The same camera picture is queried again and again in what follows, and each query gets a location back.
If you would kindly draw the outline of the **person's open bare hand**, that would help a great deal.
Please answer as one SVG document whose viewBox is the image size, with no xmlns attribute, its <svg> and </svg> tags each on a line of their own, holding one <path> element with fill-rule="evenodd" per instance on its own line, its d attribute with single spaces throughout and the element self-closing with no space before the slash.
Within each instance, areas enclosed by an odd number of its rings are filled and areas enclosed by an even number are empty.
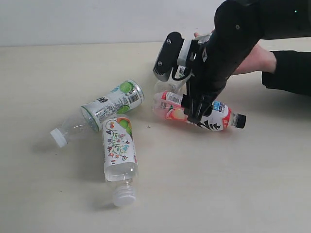
<svg viewBox="0 0 311 233">
<path fill-rule="evenodd" d="M 249 55 L 234 71 L 233 75 L 247 74 L 255 71 L 275 73 L 276 57 L 273 52 L 268 51 L 257 43 Z"/>
</svg>

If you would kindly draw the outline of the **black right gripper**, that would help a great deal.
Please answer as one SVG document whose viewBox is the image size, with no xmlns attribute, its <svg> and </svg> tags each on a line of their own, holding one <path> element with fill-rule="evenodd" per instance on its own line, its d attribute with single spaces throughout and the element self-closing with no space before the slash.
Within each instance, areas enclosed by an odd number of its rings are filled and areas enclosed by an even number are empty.
<svg viewBox="0 0 311 233">
<path fill-rule="evenodd" d="M 251 31 L 214 31 L 207 41 L 193 40 L 186 60 L 192 77 L 181 102 L 188 121 L 201 121 L 203 116 L 211 115 L 213 102 L 227 79 L 259 40 L 260 33 Z"/>
</svg>

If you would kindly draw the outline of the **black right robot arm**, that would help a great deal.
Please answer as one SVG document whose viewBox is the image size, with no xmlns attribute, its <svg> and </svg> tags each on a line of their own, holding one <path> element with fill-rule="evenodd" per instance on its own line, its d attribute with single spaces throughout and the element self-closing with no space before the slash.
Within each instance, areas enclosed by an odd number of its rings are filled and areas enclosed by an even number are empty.
<svg viewBox="0 0 311 233">
<path fill-rule="evenodd" d="M 200 41 L 187 82 L 182 106 L 188 121 L 198 123 L 211 112 L 211 104 L 227 79 L 259 40 L 309 37 L 309 0 L 226 0 L 216 10 L 214 31 Z"/>
</svg>

